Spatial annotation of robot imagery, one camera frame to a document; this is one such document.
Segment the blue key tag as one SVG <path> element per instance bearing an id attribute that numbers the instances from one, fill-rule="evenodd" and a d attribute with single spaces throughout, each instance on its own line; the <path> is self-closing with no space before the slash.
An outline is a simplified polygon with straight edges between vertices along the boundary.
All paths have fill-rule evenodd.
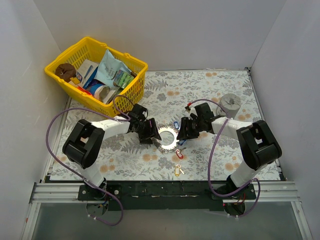
<path id="1" fill-rule="evenodd" d="M 185 142 L 186 142 L 186 139 L 180 140 L 178 144 L 179 144 L 180 146 L 182 146 Z"/>
<path id="2" fill-rule="evenodd" d="M 179 128 L 179 123 L 178 123 L 177 121 L 174 121 L 174 122 L 173 122 L 173 125 L 174 125 L 174 127 L 175 127 L 176 129 Z"/>

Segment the red key tag with key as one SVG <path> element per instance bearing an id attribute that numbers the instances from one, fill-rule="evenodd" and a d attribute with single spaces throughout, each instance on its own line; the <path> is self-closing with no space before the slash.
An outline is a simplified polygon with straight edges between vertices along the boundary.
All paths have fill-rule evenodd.
<path id="1" fill-rule="evenodd" d="M 177 155 L 177 157 L 180 160 L 184 158 L 183 154 L 181 153 L 181 151 L 179 149 L 176 149 L 175 154 Z"/>

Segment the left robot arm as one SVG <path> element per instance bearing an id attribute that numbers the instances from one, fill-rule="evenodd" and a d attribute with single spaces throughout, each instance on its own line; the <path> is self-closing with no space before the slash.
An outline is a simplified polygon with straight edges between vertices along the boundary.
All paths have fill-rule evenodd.
<path id="1" fill-rule="evenodd" d="M 101 121 L 79 120 L 65 141 L 62 152 L 74 163 L 80 177 L 89 186 L 89 194 L 95 200 L 106 196 L 105 178 L 96 164 L 104 140 L 137 133 L 140 144 L 152 144 L 161 140 L 154 118 L 148 119 L 147 108 L 134 104 L 132 110 Z"/>

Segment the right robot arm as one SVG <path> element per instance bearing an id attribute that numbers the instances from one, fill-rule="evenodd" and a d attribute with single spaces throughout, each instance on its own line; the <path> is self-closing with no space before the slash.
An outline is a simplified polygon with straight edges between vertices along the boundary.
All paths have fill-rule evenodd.
<path id="1" fill-rule="evenodd" d="M 181 119 L 178 140 L 191 140 L 200 133 L 214 134 L 213 145 L 218 144 L 220 136 L 237 140 L 243 161 L 239 167 L 227 177 L 224 185 L 214 189 L 209 181 L 210 191 L 217 197 L 237 199 L 245 192 L 245 188 L 256 181 L 256 175 L 267 165 L 282 156 L 282 149 L 274 134 L 264 120 L 256 122 L 238 121 L 223 115 L 214 115 L 208 103 L 186 106 L 189 112 Z"/>

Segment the grey wrapped can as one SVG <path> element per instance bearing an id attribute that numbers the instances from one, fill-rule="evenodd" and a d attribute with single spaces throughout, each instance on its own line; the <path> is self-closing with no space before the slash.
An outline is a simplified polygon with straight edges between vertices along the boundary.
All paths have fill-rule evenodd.
<path id="1" fill-rule="evenodd" d="M 220 98 L 218 104 L 219 106 L 215 110 L 216 115 L 228 116 L 234 119 L 241 108 L 242 102 L 237 95 L 227 93 Z"/>

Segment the floral patterned table mat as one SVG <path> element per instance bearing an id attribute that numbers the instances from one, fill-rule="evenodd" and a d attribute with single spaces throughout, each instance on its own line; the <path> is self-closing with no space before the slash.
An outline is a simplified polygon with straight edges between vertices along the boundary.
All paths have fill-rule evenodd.
<path id="1" fill-rule="evenodd" d="M 148 109 L 157 125 L 173 125 L 187 115 L 185 106 L 207 99 L 215 111 L 220 98 L 237 95 L 241 108 L 235 116 L 242 122 L 256 122 L 261 113 L 249 74 L 245 70 L 148 71 L 140 104 Z M 242 163 L 237 140 L 202 132 L 180 148 L 183 159 L 175 152 L 160 152 L 154 145 L 140 144 L 136 133 L 120 134 L 102 142 L 96 164 L 109 181 L 205 181 L 225 180 Z M 184 174 L 175 176 L 175 166 Z"/>

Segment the yellow key tag with key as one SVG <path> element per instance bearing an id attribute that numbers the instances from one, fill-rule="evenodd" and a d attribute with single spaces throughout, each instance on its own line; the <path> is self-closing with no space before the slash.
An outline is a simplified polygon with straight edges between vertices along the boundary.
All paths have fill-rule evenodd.
<path id="1" fill-rule="evenodd" d="M 174 175 L 176 177 L 179 177 L 180 175 L 184 175 L 184 171 L 182 170 L 182 167 L 180 164 L 177 164 L 175 167 L 174 167 Z"/>

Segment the grey brown pouch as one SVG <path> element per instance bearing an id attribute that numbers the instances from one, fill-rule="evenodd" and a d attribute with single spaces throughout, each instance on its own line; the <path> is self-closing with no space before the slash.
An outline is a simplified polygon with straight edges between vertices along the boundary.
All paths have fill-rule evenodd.
<path id="1" fill-rule="evenodd" d="M 95 99 L 102 102 L 103 104 L 107 105 L 109 104 L 114 96 L 116 96 L 118 93 L 121 92 L 121 88 L 118 86 L 100 86 L 94 93 Z"/>

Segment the green snack packet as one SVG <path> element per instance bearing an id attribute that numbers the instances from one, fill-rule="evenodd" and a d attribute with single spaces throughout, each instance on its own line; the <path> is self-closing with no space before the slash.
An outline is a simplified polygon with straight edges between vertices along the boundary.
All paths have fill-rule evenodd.
<path id="1" fill-rule="evenodd" d="M 117 73 L 113 79 L 113 85 L 115 87 L 125 89 L 134 78 L 135 77 L 132 74 L 129 74 L 129 73 L 120 69 L 117 71 Z"/>

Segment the light blue chips bag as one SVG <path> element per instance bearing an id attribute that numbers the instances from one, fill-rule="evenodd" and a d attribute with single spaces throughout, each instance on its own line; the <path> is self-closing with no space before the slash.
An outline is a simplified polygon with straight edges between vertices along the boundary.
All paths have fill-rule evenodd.
<path id="1" fill-rule="evenodd" d="M 131 70 L 122 61 L 116 59 L 107 49 L 98 65 L 94 79 L 112 88 L 114 86 L 114 78 L 119 70 L 122 70 L 129 75 L 131 74 Z"/>

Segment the white blue box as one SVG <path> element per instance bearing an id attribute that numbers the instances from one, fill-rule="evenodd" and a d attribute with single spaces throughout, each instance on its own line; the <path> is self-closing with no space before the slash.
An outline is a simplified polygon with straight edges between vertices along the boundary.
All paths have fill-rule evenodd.
<path id="1" fill-rule="evenodd" d="M 85 59 L 75 74 L 75 77 L 78 80 L 77 85 L 86 89 L 96 76 L 98 66 L 98 63 Z"/>

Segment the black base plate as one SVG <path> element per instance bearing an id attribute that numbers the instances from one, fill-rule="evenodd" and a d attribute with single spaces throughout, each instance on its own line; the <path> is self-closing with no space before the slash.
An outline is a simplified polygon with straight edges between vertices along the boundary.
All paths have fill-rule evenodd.
<path id="1" fill-rule="evenodd" d="M 234 197 L 214 195 L 206 181 L 108 181 L 104 192 L 80 181 L 49 181 L 49 197 L 103 205 L 110 211 L 125 210 L 209 210 L 222 212 L 228 205 L 243 209 L 245 204 L 287 200 L 282 181 L 253 182 Z"/>

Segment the aluminium frame rail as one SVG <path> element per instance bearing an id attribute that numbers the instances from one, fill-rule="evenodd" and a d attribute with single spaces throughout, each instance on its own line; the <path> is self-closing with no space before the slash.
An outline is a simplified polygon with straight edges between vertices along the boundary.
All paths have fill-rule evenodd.
<path id="1" fill-rule="evenodd" d="M 254 181 L 235 193 L 213 194 L 206 181 L 109 181 L 107 192 L 115 195 L 125 210 L 187 210 L 200 205 L 221 210 L 222 204 L 253 202 L 290 202 L 303 239 L 312 234 L 305 218 L 302 202 L 293 181 Z M 104 195 L 79 181 L 35 183 L 29 200 L 29 209 L 21 239 L 33 236 L 41 204 L 86 203 L 104 201 Z"/>

